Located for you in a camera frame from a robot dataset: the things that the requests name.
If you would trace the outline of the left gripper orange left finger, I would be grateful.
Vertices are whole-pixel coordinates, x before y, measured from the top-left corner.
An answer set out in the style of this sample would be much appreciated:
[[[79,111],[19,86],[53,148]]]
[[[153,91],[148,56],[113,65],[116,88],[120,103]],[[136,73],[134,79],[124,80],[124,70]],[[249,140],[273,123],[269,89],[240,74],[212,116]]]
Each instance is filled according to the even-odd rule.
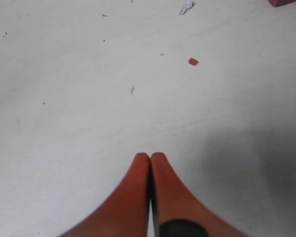
[[[145,237],[149,217],[150,158],[135,155],[111,195],[63,237]]]

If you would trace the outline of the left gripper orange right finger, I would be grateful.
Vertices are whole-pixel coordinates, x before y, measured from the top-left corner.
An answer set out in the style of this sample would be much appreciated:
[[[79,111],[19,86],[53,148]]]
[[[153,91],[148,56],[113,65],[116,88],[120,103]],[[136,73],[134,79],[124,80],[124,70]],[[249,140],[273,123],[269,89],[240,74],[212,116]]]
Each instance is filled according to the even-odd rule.
[[[239,230],[211,212],[184,185],[163,153],[151,158],[157,237],[238,237]]]

